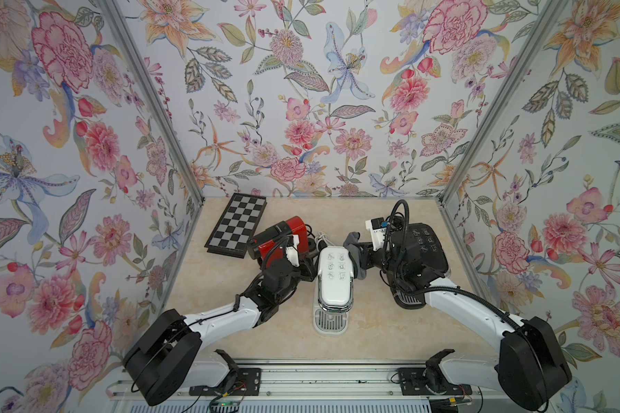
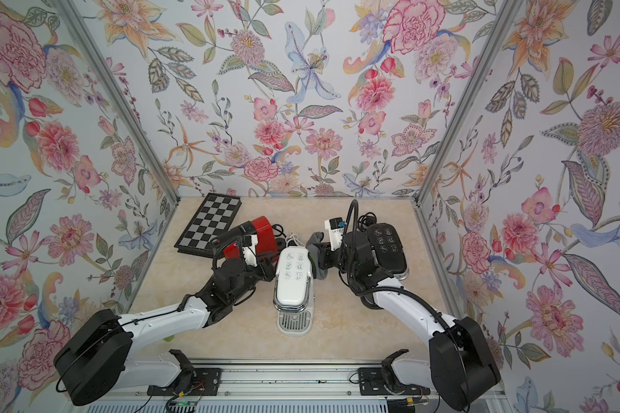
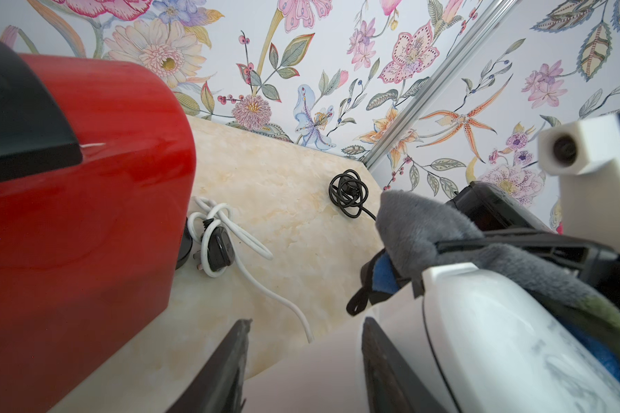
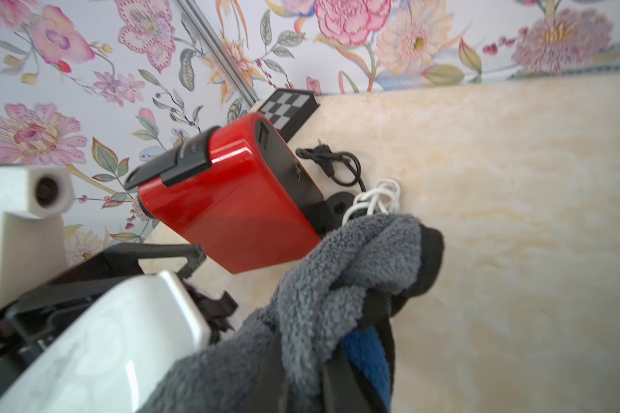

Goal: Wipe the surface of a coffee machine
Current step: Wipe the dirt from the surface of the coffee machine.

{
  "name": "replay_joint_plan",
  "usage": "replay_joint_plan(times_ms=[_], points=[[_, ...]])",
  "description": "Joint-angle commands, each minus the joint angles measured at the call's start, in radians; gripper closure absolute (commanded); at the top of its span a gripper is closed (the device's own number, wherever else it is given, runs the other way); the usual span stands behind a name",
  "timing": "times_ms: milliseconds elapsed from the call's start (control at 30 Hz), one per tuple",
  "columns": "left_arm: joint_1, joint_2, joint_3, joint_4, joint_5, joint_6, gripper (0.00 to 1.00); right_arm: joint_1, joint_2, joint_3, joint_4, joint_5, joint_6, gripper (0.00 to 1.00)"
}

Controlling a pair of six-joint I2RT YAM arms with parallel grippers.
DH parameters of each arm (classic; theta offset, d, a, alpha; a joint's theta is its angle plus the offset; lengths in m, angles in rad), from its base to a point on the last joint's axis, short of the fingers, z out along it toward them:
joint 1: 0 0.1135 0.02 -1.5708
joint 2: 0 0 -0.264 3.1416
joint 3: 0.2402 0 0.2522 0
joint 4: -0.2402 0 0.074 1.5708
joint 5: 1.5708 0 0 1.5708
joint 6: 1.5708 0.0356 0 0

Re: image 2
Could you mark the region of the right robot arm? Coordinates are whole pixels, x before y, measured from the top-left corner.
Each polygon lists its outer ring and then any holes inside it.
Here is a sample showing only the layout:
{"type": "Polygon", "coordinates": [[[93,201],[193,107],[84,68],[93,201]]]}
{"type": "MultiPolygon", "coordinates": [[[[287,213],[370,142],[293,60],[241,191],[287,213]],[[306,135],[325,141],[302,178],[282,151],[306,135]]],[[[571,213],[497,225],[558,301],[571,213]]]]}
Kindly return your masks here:
{"type": "Polygon", "coordinates": [[[307,246],[316,271],[337,269],[365,306],[394,315],[429,350],[428,360],[417,359],[406,349],[384,359],[381,377],[386,390],[401,393],[410,386],[435,390],[451,409],[468,411],[500,382],[493,353],[473,318],[442,313],[402,285],[409,265],[392,225],[337,231],[328,241],[315,232],[307,246]]]}

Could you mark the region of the red coffee machine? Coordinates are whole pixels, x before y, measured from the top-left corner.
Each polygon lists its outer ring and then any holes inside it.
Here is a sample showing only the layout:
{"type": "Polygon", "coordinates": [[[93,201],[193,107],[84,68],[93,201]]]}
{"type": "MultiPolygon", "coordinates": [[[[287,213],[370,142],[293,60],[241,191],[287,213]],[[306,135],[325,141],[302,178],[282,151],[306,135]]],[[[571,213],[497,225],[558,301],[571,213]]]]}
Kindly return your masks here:
{"type": "Polygon", "coordinates": [[[246,221],[220,234],[211,245],[218,258],[237,258],[245,256],[246,251],[253,251],[254,256],[279,254],[273,225],[265,216],[246,221]]]}

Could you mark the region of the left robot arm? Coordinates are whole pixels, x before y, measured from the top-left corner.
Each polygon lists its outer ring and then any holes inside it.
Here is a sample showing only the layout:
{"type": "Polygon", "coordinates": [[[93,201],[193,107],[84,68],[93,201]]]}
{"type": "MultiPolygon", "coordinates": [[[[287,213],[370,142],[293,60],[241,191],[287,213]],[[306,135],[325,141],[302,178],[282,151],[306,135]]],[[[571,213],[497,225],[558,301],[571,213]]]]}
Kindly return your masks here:
{"type": "Polygon", "coordinates": [[[147,385],[176,397],[199,383],[196,369],[183,351],[172,349],[153,359],[139,359],[145,347],[189,330],[215,325],[248,300],[258,282],[275,277],[275,260],[229,258],[197,293],[177,305],[119,316],[111,310],[94,313],[56,354],[56,390],[75,406],[96,402],[112,390],[147,385]]]}

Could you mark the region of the white coffee machine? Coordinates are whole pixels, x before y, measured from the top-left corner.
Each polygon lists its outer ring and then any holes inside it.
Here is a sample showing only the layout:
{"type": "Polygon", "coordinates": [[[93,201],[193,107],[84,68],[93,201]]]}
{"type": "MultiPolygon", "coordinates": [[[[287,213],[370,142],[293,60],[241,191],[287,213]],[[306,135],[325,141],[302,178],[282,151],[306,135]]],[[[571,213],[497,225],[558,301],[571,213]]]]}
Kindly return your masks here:
{"type": "Polygon", "coordinates": [[[282,334],[300,337],[312,328],[314,311],[313,266],[302,246],[282,250],[277,263],[273,303],[282,334]]]}

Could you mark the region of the black coffee machine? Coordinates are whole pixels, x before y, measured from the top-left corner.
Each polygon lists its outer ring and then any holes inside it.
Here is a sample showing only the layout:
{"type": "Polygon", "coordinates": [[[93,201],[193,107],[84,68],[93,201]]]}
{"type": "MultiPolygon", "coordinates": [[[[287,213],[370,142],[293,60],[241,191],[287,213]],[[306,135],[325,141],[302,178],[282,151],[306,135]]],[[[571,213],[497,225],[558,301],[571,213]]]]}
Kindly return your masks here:
{"type": "Polygon", "coordinates": [[[409,268],[403,251],[401,238],[396,229],[388,223],[377,223],[366,230],[376,263],[398,280],[406,280],[409,268]]]}

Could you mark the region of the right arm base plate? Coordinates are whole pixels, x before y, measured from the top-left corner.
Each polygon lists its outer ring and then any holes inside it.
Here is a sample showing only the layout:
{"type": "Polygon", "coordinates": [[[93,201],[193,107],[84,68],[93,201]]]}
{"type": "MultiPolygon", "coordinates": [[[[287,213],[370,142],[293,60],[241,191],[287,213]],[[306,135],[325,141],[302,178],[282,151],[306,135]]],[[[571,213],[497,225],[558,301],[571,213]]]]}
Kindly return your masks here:
{"type": "Polygon", "coordinates": [[[431,390],[419,385],[405,385],[387,368],[358,368],[356,383],[362,396],[428,396],[431,390]]]}

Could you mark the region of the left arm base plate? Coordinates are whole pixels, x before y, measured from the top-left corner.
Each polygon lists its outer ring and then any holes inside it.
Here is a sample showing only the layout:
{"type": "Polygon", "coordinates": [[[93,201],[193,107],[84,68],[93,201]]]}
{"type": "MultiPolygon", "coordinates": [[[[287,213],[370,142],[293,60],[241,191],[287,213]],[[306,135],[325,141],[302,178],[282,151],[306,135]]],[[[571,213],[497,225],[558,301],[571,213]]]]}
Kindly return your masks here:
{"type": "Polygon", "coordinates": [[[196,368],[194,373],[182,371],[180,378],[167,387],[150,385],[146,391],[154,397],[204,397],[216,396],[220,386],[220,368],[196,368]]]}

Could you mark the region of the grey cleaning cloth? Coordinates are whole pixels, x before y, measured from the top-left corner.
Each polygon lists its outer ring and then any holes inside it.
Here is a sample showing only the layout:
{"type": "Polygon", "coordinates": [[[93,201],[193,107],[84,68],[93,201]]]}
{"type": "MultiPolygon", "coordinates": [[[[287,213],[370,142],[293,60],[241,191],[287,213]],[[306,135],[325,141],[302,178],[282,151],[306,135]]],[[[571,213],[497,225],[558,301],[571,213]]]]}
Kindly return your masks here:
{"type": "Polygon", "coordinates": [[[325,278],[327,278],[327,270],[320,268],[321,244],[323,238],[323,232],[314,232],[308,239],[308,242],[306,242],[306,249],[308,250],[308,256],[312,265],[313,278],[316,280],[325,280],[325,278]]]}

